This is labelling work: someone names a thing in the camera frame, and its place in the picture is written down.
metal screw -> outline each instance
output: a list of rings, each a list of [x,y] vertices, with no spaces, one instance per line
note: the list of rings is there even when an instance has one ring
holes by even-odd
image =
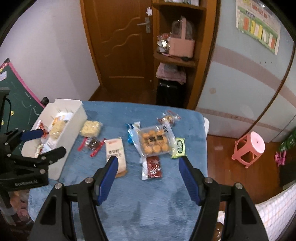
[[[85,182],[86,183],[88,183],[88,184],[90,184],[90,183],[92,183],[93,182],[93,178],[92,177],[87,177],[86,179],[85,179]]]
[[[236,184],[235,184],[235,187],[236,187],[237,189],[242,189],[242,188],[243,188],[243,185],[242,185],[241,183],[236,183]]]
[[[211,177],[206,177],[205,178],[205,182],[206,183],[212,183],[213,182],[213,179]]]
[[[57,183],[55,186],[54,186],[56,189],[60,189],[62,187],[62,184],[61,183]]]

pink bag handle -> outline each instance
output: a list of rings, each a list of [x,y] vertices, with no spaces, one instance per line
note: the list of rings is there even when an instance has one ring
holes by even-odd
[[[181,39],[186,37],[186,18],[182,18]]]

stool seat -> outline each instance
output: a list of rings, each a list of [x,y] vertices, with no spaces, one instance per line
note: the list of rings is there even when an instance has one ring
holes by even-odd
[[[244,145],[240,149],[237,149],[237,146],[240,142],[243,142]],[[244,164],[246,168],[248,168],[255,161],[257,161],[258,158],[265,151],[264,140],[258,133],[254,131],[244,135],[242,138],[235,141],[234,143],[234,154],[231,158],[232,160],[238,160],[240,163]],[[247,162],[242,159],[242,156],[247,153],[251,153],[252,155],[252,159],[250,162]]]

white snowflake sticker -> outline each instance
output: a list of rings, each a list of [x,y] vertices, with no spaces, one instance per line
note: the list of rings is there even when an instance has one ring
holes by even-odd
[[[148,16],[152,16],[152,9],[150,7],[148,7],[146,13]]]

wooden floor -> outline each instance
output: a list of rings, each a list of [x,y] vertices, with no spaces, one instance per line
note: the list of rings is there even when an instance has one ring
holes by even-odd
[[[234,141],[233,138],[207,137],[208,176],[220,184],[242,183],[255,204],[280,193],[279,168],[274,160],[279,143],[266,143],[262,156],[246,169],[240,162],[231,159]]]

